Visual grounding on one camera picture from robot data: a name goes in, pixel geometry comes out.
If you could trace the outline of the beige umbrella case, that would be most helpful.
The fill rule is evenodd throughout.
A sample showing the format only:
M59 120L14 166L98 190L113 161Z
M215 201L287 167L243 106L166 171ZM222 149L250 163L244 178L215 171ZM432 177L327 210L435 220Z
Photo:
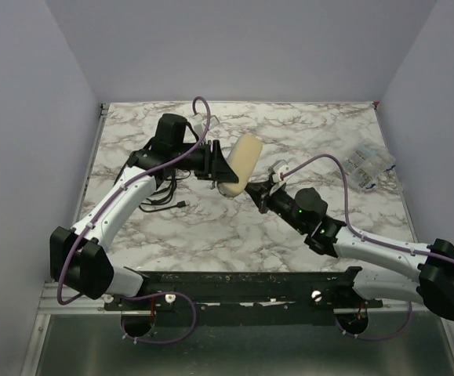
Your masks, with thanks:
M227 163L238 177L237 183L218 183L220 194L225 197L236 197L243 192L256 167L263 149L262 142L251 134L238 138L227 157Z

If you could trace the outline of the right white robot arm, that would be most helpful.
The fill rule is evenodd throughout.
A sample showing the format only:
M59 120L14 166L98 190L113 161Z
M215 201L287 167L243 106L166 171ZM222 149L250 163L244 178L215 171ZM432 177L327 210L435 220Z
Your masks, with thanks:
M357 259L387 270L389 299L418 302L432 313L454 321L454 245L395 241L358 230L327 214L328 204L313 188L290 196L269 182L248 183L245 192L261 213L273 212L319 255Z

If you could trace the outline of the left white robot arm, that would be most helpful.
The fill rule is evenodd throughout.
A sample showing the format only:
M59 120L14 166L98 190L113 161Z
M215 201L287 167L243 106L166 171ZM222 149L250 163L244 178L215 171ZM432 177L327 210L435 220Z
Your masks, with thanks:
M188 121L163 114L147 148L130 154L118 181L103 200L71 229L58 227L50 237L51 276L58 286L80 295L135 297L143 277L111 264L107 249L130 215L176 170L189 170L198 179L238 183L223 157L219 142L185 143Z

